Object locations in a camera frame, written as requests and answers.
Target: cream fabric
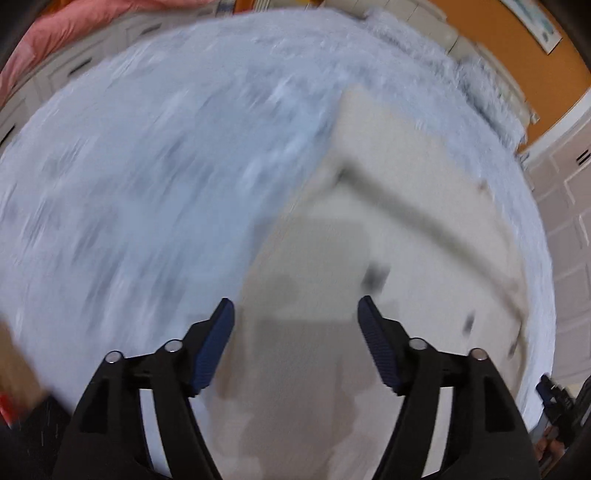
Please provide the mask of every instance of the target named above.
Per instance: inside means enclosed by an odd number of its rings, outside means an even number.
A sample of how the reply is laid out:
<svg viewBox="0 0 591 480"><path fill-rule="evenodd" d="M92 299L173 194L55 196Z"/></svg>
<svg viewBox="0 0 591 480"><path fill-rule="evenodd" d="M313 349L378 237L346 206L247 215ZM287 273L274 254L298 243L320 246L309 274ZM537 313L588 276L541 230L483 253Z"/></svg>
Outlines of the cream fabric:
<svg viewBox="0 0 591 480"><path fill-rule="evenodd" d="M508 228L438 139L353 89L327 157L243 288L210 405L227 419L211 443L225 478L373 476L402 399L381 384L356 322L371 263L389 270L373 295L386 317L444 351L487 349L517 392L524 346L508 352L527 317L526 286ZM427 472L448 420L438 419Z"/></svg>

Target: metal screw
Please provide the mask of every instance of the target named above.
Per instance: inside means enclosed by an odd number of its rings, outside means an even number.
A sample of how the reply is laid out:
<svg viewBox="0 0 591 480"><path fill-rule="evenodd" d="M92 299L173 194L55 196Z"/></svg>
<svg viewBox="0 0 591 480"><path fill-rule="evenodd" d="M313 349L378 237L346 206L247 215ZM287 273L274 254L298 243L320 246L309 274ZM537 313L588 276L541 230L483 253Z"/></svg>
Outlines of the metal screw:
<svg viewBox="0 0 591 480"><path fill-rule="evenodd" d="M105 355L105 362L108 364L115 364L123 358L123 354L117 350L113 350Z"/></svg>
<svg viewBox="0 0 591 480"><path fill-rule="evenodd" d="M476 360L486 360L488 358L488 353L484 351L482 348L473 348L470 350L470 355L472 355Z"/></svg>
<svg viewBox="0 0 591 480"><path fill-rule="evenodd" d="M180 340L170 340L164 345L164 349L170 353L178 352L181 348L183 348L183 343Z"/></svg>
<svg viewBox="0 0 591 480"><path fill-rule="evenodd" d="M422 338L411 338L408 344L413 350L425 350L428 347L427 342Z"/></svg>

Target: black handle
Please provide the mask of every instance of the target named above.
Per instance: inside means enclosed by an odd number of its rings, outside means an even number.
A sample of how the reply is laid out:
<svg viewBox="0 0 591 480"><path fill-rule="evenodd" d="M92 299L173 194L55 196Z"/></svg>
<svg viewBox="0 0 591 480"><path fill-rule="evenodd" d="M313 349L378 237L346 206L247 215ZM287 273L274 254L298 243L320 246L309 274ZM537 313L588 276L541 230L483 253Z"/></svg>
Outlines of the black handle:
<svg viewBox="0 0 591 480"><path fill-rule="evenodd" d="M0 141L0 147L1 147L2 145L4 145L4 142L5 142L6 140L8 140L8 137L10 137L10 134L11 134L12 132L14 132L14 131L15 131L16 127L17 127L17 125L16 125L16 124L14 124L14 125L12 126L12 128L11 128L11 129L8 131L8 133L7 133L6 135L4 135L4 138L2 139L2 141Z"/></svg>
<svg viewBox="0 0 591 480"><path fill-rule="evenodd" d="M140 33L139 35L142 36L142 35L146 35L146 33L154 32L154 31L158 30L160 27L162 27L162 23L159 23L157 25L152 25L151 27L148 27L148 28L142 30L142 33Z"/></svg>
<svg viewBox="0 0 591 480"><path fill-rule="evenodd" d="M89 59L86 59L85 61L83 61L82 63L80 63L80 65L78 65L77 67L73 68L70 73L68 73L68 77L71 77L72 75L74 75L78 70L83 69L84 67L86 67L90 62L92 61L92 57L90 57Z"/></svg>

